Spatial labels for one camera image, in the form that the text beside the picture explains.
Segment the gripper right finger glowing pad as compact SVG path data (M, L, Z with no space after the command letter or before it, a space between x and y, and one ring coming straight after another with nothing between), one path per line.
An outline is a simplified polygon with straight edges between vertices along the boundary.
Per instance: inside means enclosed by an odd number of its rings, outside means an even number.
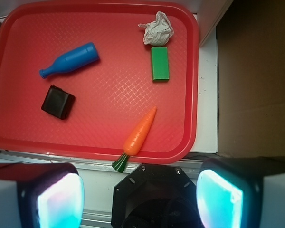
M206 228L285 228L285 157L209 158L196 199Z

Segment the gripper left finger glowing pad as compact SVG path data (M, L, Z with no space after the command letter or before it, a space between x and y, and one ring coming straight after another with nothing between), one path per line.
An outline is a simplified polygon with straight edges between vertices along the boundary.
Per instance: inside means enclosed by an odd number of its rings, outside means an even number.
M70 163L0 163L0 228L78 228L84 195Z

